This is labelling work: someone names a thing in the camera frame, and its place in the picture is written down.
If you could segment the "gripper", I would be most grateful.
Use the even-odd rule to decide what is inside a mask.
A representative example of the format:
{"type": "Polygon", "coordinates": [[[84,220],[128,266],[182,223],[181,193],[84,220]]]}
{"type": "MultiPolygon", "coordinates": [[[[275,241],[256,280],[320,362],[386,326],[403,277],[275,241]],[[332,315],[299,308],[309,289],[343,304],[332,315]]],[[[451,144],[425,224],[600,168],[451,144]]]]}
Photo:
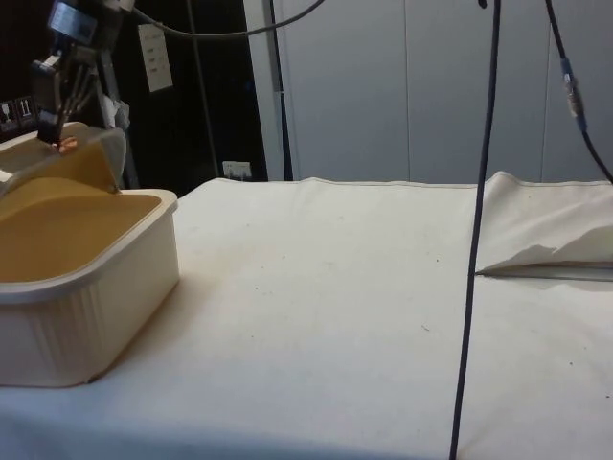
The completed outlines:
{"type": "Polygon", "coordinates": [[[72,46],[63,57],[49,55],[31,65],[34,103],[38,109],[37,138],[56,144],[63,121],[79,113],[96,92],[96,50],[111,50],[121,28],[121,14],[73,15],[61,33],[83,46],[72,46]]]}

